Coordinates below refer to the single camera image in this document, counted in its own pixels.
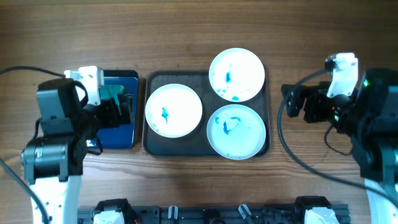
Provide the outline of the green yellow sponge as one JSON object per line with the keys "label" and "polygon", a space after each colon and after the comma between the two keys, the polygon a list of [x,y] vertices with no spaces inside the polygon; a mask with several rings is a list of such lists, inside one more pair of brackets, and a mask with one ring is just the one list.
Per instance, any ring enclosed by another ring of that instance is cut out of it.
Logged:
{"label": "green yellow sponge", "polygon": [[125,87],[122,85],[104,85],[100,88],[100,98],[102,100],[114,99],[115,103],[119,105],[118,95],[123,94]]}

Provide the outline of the white plate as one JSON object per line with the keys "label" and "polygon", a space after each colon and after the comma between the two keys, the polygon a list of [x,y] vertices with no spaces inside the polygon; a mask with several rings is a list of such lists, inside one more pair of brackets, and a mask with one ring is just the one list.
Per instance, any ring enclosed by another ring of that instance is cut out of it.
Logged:
{"label": "white plate", "polygon": [[206,135],[210,146],[219,155],[243,160],[262,150],[267,131],[262,118],[253,109],[230,104],[222,106],[210,116]]}
{"label": "white plate", "polygon": [[211,62],[208,76],[218,96],[237,103],[254,98],[266,80],[259,57],[242,48],[226,49],[219,53]]}
{"label": "white plate", "polygon": [[145,107],[149,127],[166,138],[180,138],[191,133],[202,115],[200,97],[188,86],[177,83],[156,89]]}

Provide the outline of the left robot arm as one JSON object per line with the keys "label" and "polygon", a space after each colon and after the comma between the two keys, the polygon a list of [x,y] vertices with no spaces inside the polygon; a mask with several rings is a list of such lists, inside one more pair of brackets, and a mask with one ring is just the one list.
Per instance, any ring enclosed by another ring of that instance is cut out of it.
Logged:
{"label": "left robot arm", "polygon": [[79,98],[84,85],[71,78],[41,83],[37,101],[41,117],[35,135],[21,154],[24,180],[32,191],[34,223],[77,223],[83,160],[91,153],[86,142],[99,140],[98,131],[133,122],[130,95],[89,104],[89,95]]}

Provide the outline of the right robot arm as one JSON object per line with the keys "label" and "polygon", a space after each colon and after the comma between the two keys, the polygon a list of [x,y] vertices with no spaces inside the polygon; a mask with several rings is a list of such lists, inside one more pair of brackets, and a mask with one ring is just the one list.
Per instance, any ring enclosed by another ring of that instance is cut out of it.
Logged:
{"label": "right robot arm", "polygon": [[[373,223],[397,223],[397,71],[366,70],[353,96],[327,97],[330,83],[304,86],[322,75],[315,72],[294,85],[282,85],[284,96],[277,117],[277,131],[288,155],[309,172],[325,179],[368,191]],[[328,121],[340,134],[350,137],[351,156],[358,163],[362,184],[315,170],[288,147],[282,131],[282,113],[296,117],[305,111],[305,121]]]}

